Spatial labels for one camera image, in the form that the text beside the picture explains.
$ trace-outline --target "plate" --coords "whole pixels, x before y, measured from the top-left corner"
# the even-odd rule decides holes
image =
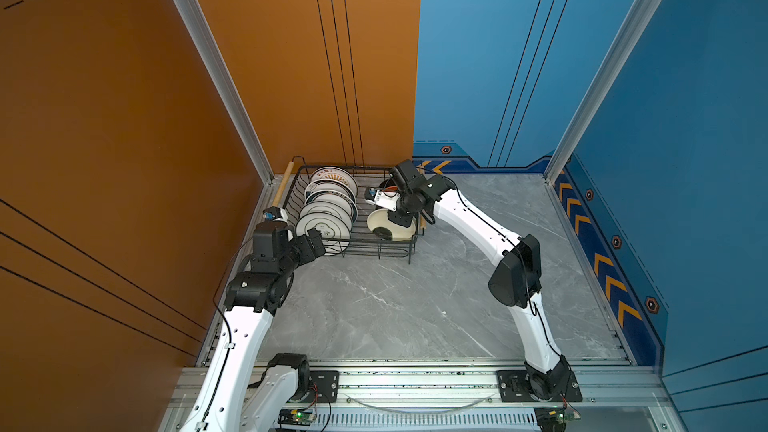
[[[357,206],[355,206],[355,201],[347,197],[346,194],[342,194],[341,192],[337,192],[335,190],[322,190],[312,194],[312,196],[306,200],[306,203],[310,204],[312,202],[318,201],[333,202],[337,206],[344,208],[344,210],[350,215],[352,223],[357,220]]]
[[[320,192],[322,190],[335,190],[345,194],[351,200],[355,200],[355,196],[352,194],[352,191],[349,187],[332,178],[322,178],[312,182],[304,189],[304,201],[306,201],[315,192]]]
[[[349,187],[351,191],[354,192],[354,195],[357,195],[357,182],[355,182],[355,178],[352,177],[352,174],[344,170],[343,168],[338,167],[323,167],[318,168],[315,170],[315,173],[312,174],[312,177],[310,178],[310,182],[315,182],[317,180],[320,180],[321,178],[332,178],[333,180],[336,180],[345,186]]]
[[[350,217],[350,214],[348,214],[342,207],[339,207],[332,202],[312,202],[301,209],[299,218],[302,218],[310,212],[324,212],[325,214],[337,216],[344,222],[349,230],[352,230],[352,218]]]
[[[317,229],[326,246],[326,255],[336,255],[350,244],[350,228],[337,216],[324,212],[311,212],[299,219],[296,234],[305,235],[310,228]]]
[[[410,240],[416,233],[416,221],[411,221],[410,227],[398,226],[390,222],[387,217],[387,209],[378,208],[368,216],[368,228],[371,232],[385,240],[401,241]]]

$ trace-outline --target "orange panel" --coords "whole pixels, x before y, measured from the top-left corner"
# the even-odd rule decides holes
[[[199,1],[274,169],[410,157],[419,0]]]
[[[153,430],[258,175],[172,0],[24,0],[0,24],[0,266],[167,342],[0,270],[2,423]]]

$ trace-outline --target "dish rack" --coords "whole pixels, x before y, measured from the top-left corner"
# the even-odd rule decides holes
[[[283,208],[288,212],[288,222],[295,227],[299,222],[299,214],[304,206],[304,191],[310,184],[312,174],[319,168],[328,166],[304,165],[296,170],[296,176],[291,181]],[[374,235],[368,229],[368,215],[377,209],[362,198],[363,192],[369,187],[379,187],[382,181],[389,178],[388,167],[362,167],[362,166],[333,166],[342,168],[352,174],[357,182],[355,205],[357,206],[357,220],[352,224],[350,231],[350,244],[337,255],[370,255],[374,257],[408,258],[416,253],[416,241],[424,235],[424,228],[417,227],[417,233],[407,241],[388,241]],[[323,239],[323,242],[337,244],[338,239]]]

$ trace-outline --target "yellow arrow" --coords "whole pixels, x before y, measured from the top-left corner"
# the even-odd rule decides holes
[[[598,271],[598,269],[600,268],[600,262],[602,262],[603,264],[608,264],[611,267],[614,266],[614,263],[608,257],[606,257],[605,255],[600,255],[596,253],[594,255],[594,274],[597,275],[598,277],[600,277],[600,272]]]
[[[572,186],[571,184],[567,184],[567,183],[565,183],[565,182],[563,182],[562,184],[560,184],[560,202],[562,202],[562,201],[563,201],[563,189],[564,189],[564,188],[573,188],[573,186]]]
[[[586,222],[587,224],[591,224],[592,221],[589,219],[589,217],[580,216],[579,214],[576,214],[576,225],[574,226],[576,229],[576,235],[578,235],[578,225],[581,222]]]
[[[629,312],[639,320],[643,320],[643,318],[640,316],[640,312],[634,310],[632,307],[623,303],[622,301],[619,301],[619,325],[621,328],[624,328],[624,312]]]
[[[442,163],[442,164],[440,164],[439,166],[435,166],[435,167],[433,167],[433,168],[432,168],[432,171],[433,171],[435,174],[442,174],[442,172],[440,172],[440,169],[441,169],[441,168],[443,168],[444,166],[446,166],[446,165],[447,165],[447,164],[449,164],[449,163],[451,163],[451,161],[450,161],[450,160],[446,160],[445,162],[443,162],[443,163]]]
[[[624,284],[622,284],[621,282],[619,282],[615,278],[613,278],[613,277],[611,277],[609,275],[606,275],[605,276],[605,296],[608,298],[609,302],[610,302],[610,286],[611,285],[615,285],[616,287],[619,287],[624,292],[627,291],[627,288],[624,286]]]
[[[571,206],[580,206],[581,202],[579,200],[575,199],[575,198],[570,198],[570,199],[566,200],[565,203],[568,204],[568,207],[567,207],[565,213],[568,216],[568,218],[571,218]]]

